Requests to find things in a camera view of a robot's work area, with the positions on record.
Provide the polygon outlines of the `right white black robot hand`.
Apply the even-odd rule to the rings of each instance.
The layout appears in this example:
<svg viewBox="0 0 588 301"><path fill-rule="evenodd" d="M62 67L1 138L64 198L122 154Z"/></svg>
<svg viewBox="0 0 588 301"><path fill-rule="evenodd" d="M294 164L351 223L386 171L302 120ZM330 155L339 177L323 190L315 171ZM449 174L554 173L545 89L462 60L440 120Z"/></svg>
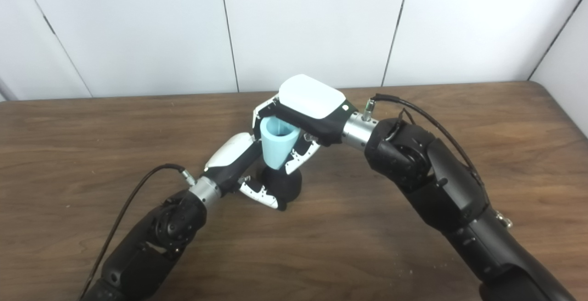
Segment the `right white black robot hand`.
<svg viewBox="0 0 588 301"><path fill-rule="evenodd" d="M290 175L322 146L341 144L356 112L342 92L299 74L253 110L252 130L265 164Z"/></svg>

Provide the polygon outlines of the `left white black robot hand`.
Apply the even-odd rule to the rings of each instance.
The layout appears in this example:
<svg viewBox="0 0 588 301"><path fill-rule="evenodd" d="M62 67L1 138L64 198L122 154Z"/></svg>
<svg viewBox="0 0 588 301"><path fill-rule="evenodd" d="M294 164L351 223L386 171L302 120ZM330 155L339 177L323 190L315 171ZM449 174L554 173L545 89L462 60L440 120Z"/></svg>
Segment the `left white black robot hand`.
<svg viewBox="0 0 588 301"><path fill-rule="evenodd" d="M262 144L252 134L235 134L210 157L191 192L207 208L228 193L241 192L267 207L286 210L285 201L271 194L252 176L244 175L261 155Z"/></svg>

